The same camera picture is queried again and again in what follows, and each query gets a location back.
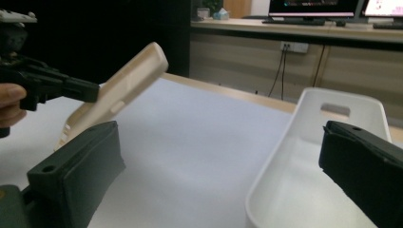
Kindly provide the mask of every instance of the monitor screen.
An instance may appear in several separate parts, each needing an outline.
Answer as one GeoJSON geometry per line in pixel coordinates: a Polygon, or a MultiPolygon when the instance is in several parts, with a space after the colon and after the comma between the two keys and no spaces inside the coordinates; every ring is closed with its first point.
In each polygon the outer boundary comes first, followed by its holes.
{"type": "Polygon", "coordinates": [[[269,17],[353,17],[358,0],[271,0],[269,17]]]}
{"type": "Polygon", "coordinates": [[[403,0],[367,0],[363,9],[368,17],[403,17],[403,0]]]}

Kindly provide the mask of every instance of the dark background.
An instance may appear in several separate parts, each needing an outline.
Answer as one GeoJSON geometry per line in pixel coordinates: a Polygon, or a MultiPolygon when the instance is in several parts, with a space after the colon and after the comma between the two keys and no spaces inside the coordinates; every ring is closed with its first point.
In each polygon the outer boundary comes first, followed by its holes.
{"type": "Polygon", "coordinates": [[[189,74],[189,0],[10,0],[0,8],[35,13],[21,54],[74,78],[103,83],[151,42],[169,73],[189,74]]]}

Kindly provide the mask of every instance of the hand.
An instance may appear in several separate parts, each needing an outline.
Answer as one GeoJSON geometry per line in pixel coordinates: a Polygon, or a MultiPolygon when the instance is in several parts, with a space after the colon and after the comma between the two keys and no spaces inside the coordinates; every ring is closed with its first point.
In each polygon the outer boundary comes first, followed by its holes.
{"type": "Polygon", "coordinates": [[[0,128],[18,123],[27,115],[20,109],[20,100],[27,96],[25,89],[16,84],[0,84],[0,128]]]}

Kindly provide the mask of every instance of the white table surface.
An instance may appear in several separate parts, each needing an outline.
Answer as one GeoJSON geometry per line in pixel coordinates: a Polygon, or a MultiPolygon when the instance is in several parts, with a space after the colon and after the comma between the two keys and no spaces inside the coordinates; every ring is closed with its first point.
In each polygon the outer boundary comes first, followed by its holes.
{"type": "MultiPolygon", "coordinates": [[[[25,188],[80,104],[48,101],[14,126],[0,140],[0,184],[25,188]]],[[[127,169],[88,227],[243,228],[246,194],[290,117],[158,80],[115,118],[127,169]]]]}

